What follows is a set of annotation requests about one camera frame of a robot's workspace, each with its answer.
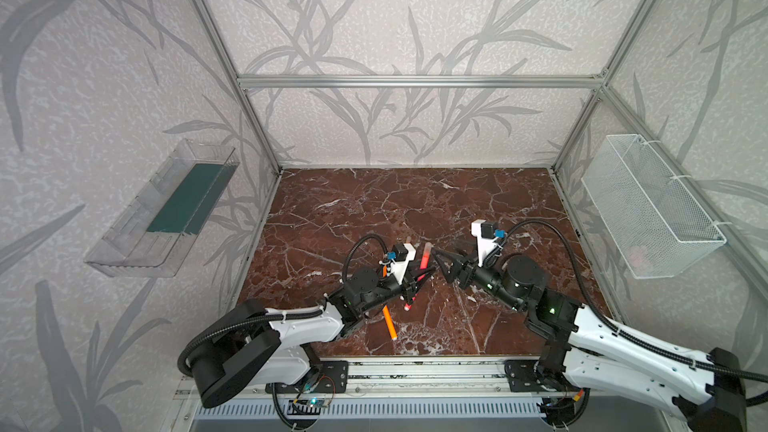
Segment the pink marker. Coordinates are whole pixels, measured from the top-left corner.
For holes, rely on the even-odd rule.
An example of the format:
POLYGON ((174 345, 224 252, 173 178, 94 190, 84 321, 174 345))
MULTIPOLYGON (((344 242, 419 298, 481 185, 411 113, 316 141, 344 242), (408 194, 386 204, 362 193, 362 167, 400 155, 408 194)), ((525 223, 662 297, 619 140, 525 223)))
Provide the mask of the pink marker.
POLYGON ((432 250, 432 243, 427 242, 423 248, 420 267, 419 267, 420 270, 426 270, 428 268, 429 262, 430 262, 431 250, 432 250))
POLYGON ((403 284, 403 292, 404 292, 404 310, 409 311, 415 301, 415 298, 417 297, 419 291, 421 290, 423 284, 422 279, 413 280, 407 283, 403 284))

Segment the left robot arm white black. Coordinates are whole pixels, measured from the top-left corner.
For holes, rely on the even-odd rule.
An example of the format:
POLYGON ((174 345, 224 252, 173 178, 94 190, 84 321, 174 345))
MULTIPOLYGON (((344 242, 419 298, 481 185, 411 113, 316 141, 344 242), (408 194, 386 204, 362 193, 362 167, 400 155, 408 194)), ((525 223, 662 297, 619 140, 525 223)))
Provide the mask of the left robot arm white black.
POLYGON ((320 371, 312 343, 350 337, 394 299, 411 304, 435 271, 408 266, 398 281, 362 268, 308 308, 277 310, 248 299, 191 339, 177 368, 194 379, 206 408, 228 402, 253 382, 300 384, 320 371))

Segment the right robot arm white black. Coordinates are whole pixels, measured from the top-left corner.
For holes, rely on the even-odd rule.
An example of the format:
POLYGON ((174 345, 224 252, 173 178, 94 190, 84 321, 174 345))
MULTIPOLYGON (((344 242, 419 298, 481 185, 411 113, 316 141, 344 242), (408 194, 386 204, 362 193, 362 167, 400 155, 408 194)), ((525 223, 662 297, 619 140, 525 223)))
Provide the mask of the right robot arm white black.
POLYGON ((766 375, 740 369, 731 352, 686 349, 623 326, 588 304, 548 286, 549 275, 531 258, 507 256, 503 270, 477 258, 432 253, 447 282, 475 285, 525 316, 545 346, 535 375, 551 387, 597 389, 652 406, 691 431, 744 431, 747 410, 767 402, 746 395, 748 381, 766 375))

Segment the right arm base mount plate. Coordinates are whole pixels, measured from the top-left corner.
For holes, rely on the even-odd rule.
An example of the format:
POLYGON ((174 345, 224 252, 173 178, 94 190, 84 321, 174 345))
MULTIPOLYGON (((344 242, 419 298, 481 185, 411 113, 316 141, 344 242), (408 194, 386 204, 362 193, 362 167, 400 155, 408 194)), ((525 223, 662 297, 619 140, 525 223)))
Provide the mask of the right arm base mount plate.
POLYGON ((547 378, 537 372, 537 359, 518 358, 504 361, 504 376, 511 392, 573 395, 579 391, 564 378, 547 378))

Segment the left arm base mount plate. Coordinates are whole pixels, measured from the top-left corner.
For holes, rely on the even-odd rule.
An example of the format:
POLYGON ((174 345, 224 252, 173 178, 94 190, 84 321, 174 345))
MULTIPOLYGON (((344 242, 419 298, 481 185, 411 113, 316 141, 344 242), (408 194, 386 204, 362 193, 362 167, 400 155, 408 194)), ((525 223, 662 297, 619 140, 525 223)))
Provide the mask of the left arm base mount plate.
POLYGON ((350 363, 344 360, 311 364, 294 387, 303 393, 344 393, 349 379, 349 366, 350 363))

